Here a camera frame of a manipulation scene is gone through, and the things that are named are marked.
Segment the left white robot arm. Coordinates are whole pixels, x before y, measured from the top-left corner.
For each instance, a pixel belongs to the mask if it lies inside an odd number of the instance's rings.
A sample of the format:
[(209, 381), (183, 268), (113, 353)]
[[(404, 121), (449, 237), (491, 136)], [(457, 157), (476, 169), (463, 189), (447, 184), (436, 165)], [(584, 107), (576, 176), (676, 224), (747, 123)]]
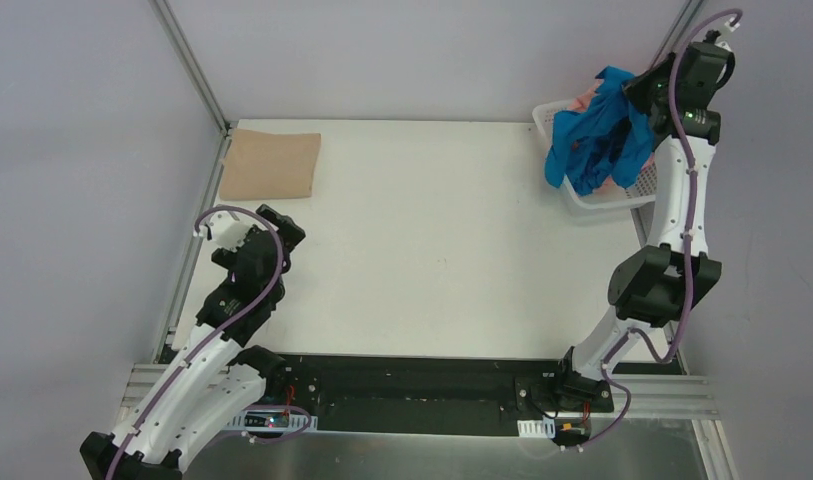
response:
[(243, 408), (286, 394), (284, 359), (250, 341), (284, 298), (282, 277), (305, 231), (266, 204), (219, 205), (197, 218), (194, 234), (216, 244), (211, 260), (225, 277), (144, 398), (111, 432), (83, 441), (93, 479), (180, 479)]

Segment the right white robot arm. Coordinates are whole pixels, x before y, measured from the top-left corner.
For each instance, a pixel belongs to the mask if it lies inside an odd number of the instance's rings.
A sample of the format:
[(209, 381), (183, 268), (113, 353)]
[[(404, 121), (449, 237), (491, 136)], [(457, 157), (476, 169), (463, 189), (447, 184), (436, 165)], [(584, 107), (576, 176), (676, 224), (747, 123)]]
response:
[(703, 228), (721, 123), (708, 105), (734, 67), (735, 55), (725, 42), (691, 42), (621, 86), (620, 99), (653, 133), (657, 198), (651, 234), (646, 246), (614, 270), (604, 318), (561, 361), (549, 384), (558, 407), (572, 410), (610, 399), (609, 376), (617, 362), (639, 341), (653, 350), (652, 331), (670, 322), (684, 327), (719, 281), (722, 264), (709, 258)]

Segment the blue t shirt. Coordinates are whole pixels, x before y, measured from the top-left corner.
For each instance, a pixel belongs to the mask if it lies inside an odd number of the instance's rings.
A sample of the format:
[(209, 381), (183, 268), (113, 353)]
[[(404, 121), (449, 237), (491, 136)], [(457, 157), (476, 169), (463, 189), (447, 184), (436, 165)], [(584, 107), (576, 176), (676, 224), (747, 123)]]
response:
[(597, 74), (599, 84), (583, 111), (554, 115), (544, 165), (549, 185), (558, 188), (567, 180), (578, 195), (587, 196), (608, 179), (621, 188), (636, 183), (652, 156), (654, 133), (648, 116), (624, 93), (634, 78), (629, 71), (608, 66)]

